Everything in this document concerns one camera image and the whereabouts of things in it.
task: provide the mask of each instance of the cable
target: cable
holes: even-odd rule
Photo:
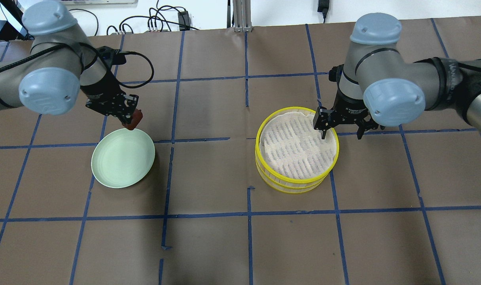
[[[230,16],[230,0],[226,3],[226,28],[228,29],[232,25],[230,24],[231,16]]]
[[[126,22],[127,20],[132,19],[132,18],[149,18],[149,19],[154,19],[155,16],[151,16],[151,17],[149,17],[149,16],[141,16],[141,15],[138,15],[138,16],[130,16],[130,17],[124,19],[123,21],[121,21],[121,24],[119,24],[119,27],[121,28],[121,25],[123,25],[124,22]],[[197,28],[195,28],[195,27],[191,27],[191,26],[188,26],[188,25],[183,25],[183,24],[179,24],[179,23],[176,23],[176,22],[171,22],[171,21],[166,21],[166,20],[161,20],[161,19],[159,19],[159,20],[160,20],[160,21],[163,21],[163,22],[166,22],[166,23],[179,25],[180,27],[187,27],[187,28],[189,28],[189,29],[199,30],[199,29],[197,29]]]
[[[110,74],[112,74],[112,70],[110,70],[110,67],[108,66],[108,64],[105,62],[105,60],[102,58],[101,54],[94,48],[92,47],[91,45],[88,45],[88,44],[85,44],[85,43],[79,43],[82,47],[87,47],[88,49],[90,49],[91,51],[93,51],[96,56],[102,61],[103,65],[105,66],[105,69],[107,70],[107,72],[110,72]],[[147,56],[144,56],[143,54],[141,53],[138,53],[138,52],[134,52],[134,51],[129,51],[129,52],[120,52],[119,54],[133,54],[133,55],[138,55],[138,56],[141,56],[143,57],[145,60],[147,60],[147,62],[149,63],[150,67],[151,67],[151,76],[148,80],[146,80],[145,82],[139,84],[139,85],[134,85],[134,86],[130,86],[130,85],[125,85],[123,83],[121,83],[115,76],[114,74],[112,74],[112,76],[114,77],[114,79],[116,79],[117,83],[123,87],[126,87],[126,88],[129,88],[129,89],[135,89],[135,88],[139,88],[139,87],[142,87],[144,85],[146,85],[147,83],[150,83],[151,80],[153,79],[154,77],[154,66],[152,65],[151,61],[149,60],[149,58],[147,58]]]
[[[130,30],[132,30],[132,34],[134,34],[132,27],[129,24],[123,24],[123,32],[126,34],[125,26],[128,26]]]
[[[98,35],[98,29],[100,28],[100,22],[98,21],[98,17],[95,15],[95,13],[93,13],[92,11],[87,11],[86,9],[70,9],[69,11],[86,11],[87,13],[90,13],[91,15],[93,15],[96,19],[96,32],[95,32],[94,36]]]
[[[192,27],[192,26],[188,26],[188,25],[183,25],[183,24],[180,24],[180,23],[176,23],[176,22],[171,22],[171,21],[166,21],[166,20],[161,20],[160,21],[163,21],[163,22],[166,22],[166,23],[170,23],[170,24],[175,24],[175,25],[179,25],[181,27],[187,27],[189,29],[194,29],[194,30],[200,30],[200,29],[197,29],[195,27]]]
[[[173,7],[173,6],[170,6],[170,5],[163,5],[163,6],[161,6],[161,7],[158,9],[158,11],[168,11],[168,10],[170,10],[170,9],[176,10],[176,11],[177,11],[177,15],[178,15],[178,16],[181,16],[182,22],[183,22],[183,23],[186,23],[186,20],[184,19],[184,15],[181,15],[181,11],[179,11],[179,9],[177,9],[176,7]]]
[[[156,1],[156,9],[161,10],[161,11],[170,10],[170,9],[161,9],[161,8],[163,8],[163,7],[165,7],[165,6],[169,6],[169,5],[161,6],[161,7],[158,8],[158,3],[159,3],[159,0]],[[187,11],[186,8],[185,8],[185,7],[182,7],[182,6],[175,6],[175,8],[181,8],[181,9],[183,9],[184,11]]]
[[[154,10],[156,11],[156,14],[154,16],[156,16],[156,18],[154,18],[154,25],[156,26],[156,29],[158,29],[158,26],[156,24],[156,20],[160,20],[160,18],[157,17],[157,15],[161,15],[161,17],[163,18],[163,20],[167,21],[167,19],[165,18],[165,16],[163,16],[163,14],[161,14],[161,12],[157,9],[154,9],[153,7],[150,7],[149,8],[149,16],[152,17],[151,15],[151,10]],[[172,31],[172,29],[170,28],[170,25],[167,23],[167,27],[169,28],[169,31]],[[161,21],[161,29],[159,31],[163,31],[163,21]]]
[[[36,54],[30,55],[27,58],[23,58],[22,60],[16,61],[15,63],[10,63],[9,65],[5,65],[4,67],[0,67],[0,73],[2,73],[4,71],[7,71],[7,70],[10,70],[14,67],[18,67],[18,66],[20,66],[24,63],[27,63],[27,62],[29,62],[33,59],[36,59],[40,56],[43,56],[44,54],[48,54],[49,52],[59,50],[59,49],[62,49],[62,48],[69,48],[69,46],[67,44],[58,44],[58,45],[52,46],[48,49],[37,52]]]
[[[318,0],[318,12],[323,14],[323,22],[327,18],[330,8],[330,0]]]
[[[109,27],[107,27],[107,32],[106,32],[107,36],[109,35],[109,29],[110,29],[110,28],[114,28],[114,30],[116,31],[116,34],[119,34],[119,31],[117,30],[117,28],[114,27],[114,26],[112,26],[112,25],[110,25]]]

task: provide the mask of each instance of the yellow container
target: yellow container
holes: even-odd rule
[[[256,143],[255,143],[256,168],[258,169],[258,173],[260,173],[260,176],[262,177],[262,179],[272,188],[284,193],[291,193],[291,194],[304,193],[316,188],[325,179],[325,177],[329,174],[330,170],[332,170],[332,168],[336,164],[337,157],[339,155],[339,139],[337,137],[336,131],[334,129],[331,129],[334,135],[334,139],[336,141],[336,154],[331,166],[322,174],[309,179],[294,179],[294,178],[286,177],[284,175],[277,173],[265,162],[261,154],[260,136],[262,134],[264,127],[267,125],[269,121],[271,121],[271,119],[275,118],[276,116],[285,114],[287,112],[301,112],[306,116],[309,114],[313,114],[313,115],[315,114],[315,111],[309,108],[288,107],[288,108],[283,108],[281,110],[277,110],[276,112],[273,112],[270,116],[268,116],[267,119],[263,121],[256,135]]]

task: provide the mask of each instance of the metal stand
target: metal stand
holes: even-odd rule
[[[251,25],[251,0],[233,0],[233,16],[237,32],[252,31]]]

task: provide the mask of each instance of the yellow rim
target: yellow rim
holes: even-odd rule
[[[275,188],[275,187],[271,184],[272,180],[267,181],[267,178],[268,178],[267,175],[264,175],[264,174],[262,173],[262,170],[260,169],[260,167],[258,166],[258,164],[256,164],[256,169],[258,170],[258,173],[259,173],[260,176],[262,177],[262,180],[263,180],[269,187],[271,187],[271,188],[274,189],[274,190],[280,191],[280,192],[282,192],[282,193],[287,193],[287,194],[302,194],[302,193],[306,193],[306,192],[309,192],[309,191],[313,190],[314,188],[318,187],[318,185],[321,184],[321,183],[316,183],[316,184],[314,184],[314,185],[312,185],[312,186],[309,186],[309,187],[310,187],[309,189],[302,188],[302,189],[304,189],[304,190],[298,191],[298,192],[297,192],[297,191],[296,191],[296,192],[285,191],[285,190],[282,190],[282,189],[277,189],[277,188]]]
[[[305,189],[305,188],[308,188],[308,187],[311,187],[311,186],[315,186],[315,185],[317,186],[317,184],[320,184],[320,183],[323,181],[323,179],[324,179],[324,177],[323,177],[323,179],[317,180],[317,181],[315,181],[313,184],[307,185],[307,186],[303,186],[303,187],[292,187],[292,186],[288,186],[288,185],[283,185],[283,184],[281,184],[281,183],[279,183],[279,182],[277,182],[277,181],[274,181],[274,180],[272,179],[272,177],[267,176],[267,174],[264,173],[264,171],[262,170],[262,167],[261,167],[260,164],[258,163],[258,160],[257,160],[257,159],[255,159],[255,163],[256,163],[256,166],[257,166],[258,169],[259,169],[260,175],[263,175],[265,178],[267,178],[268,180],[270,180],[272,183],[277,184],[278,186],[281,186],[281,187],[284,187],[284,188],[287,188],[287,189],[295,189],[295,190],[298,190],[298,189]]]
[[[335,138],[335,141],[336,141],[336,155],[334,157],[334,161],[332,161],[332,164],[331,166],[329,167],[329,169],[327,169],[324,173],[322,173],[321,175],[319,176],[316,176],[316,177],[313,177],[313,178],[307,178],[307,179],[294,179],[294,178],[289,178],[289,177],[286,177],[284,175],[281,175],[279,173],[277,173],[275,170],[273,170],[266,162],[265,160],[263,159],[262,157],[262,153],[260,151],[260,135],[262,134],[262,130],[263,128],[265,127],[265,125],[271,121],[271,119],[273,119],[273,117],[279,115],[280,112],[284,112],[286,110],[307,110],[309,112],[311,112],[312,114],[315,114],[316,112],[314,110],[311,110],[309,108],[304,108],[304,107],[287,107],[287,108],[282,108],[280,110],[277,110],[275,112],[273,112],[270,116],[267,117],[267,119],[265,119],[262,123],[262,125],[260,126],[260,128],[258,129],[258,133],[256,134],[256,142],[255,142],[255,152],[256,152],[256,156],[258,157],[258,159],[260,160],[260,162],[262,163],[262,166],[264,166],[264,168],[266,168],[272,175],[274,175],[275,177],[283,180],[283,181],[286,181],[286,182],[290,182],[290,183],[311,183],[311,182],[315,182],[317,180],[320,180],[322,178],[324,178],[325,176],[327,176],[329,173],[330,173],[330,170],[332,170],[332,168],[334,168],[336,162],[337,162],[337,157],[339,156],[339,139],[337,137],[337,133],[336,131],[331,128],[332,130],[332,133],[334,134],[334,138]]]

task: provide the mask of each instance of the power adapter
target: power adapter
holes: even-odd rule
[[[180,11],[177,13],[177,17],[179,18],[179,30],[189,30],[189,27],[191,27],[191,19],[188,11]]]
[[[323,14],[323,22],[327,18],[327,13],[330,8],[330,0],[318,0],[318,12]]]

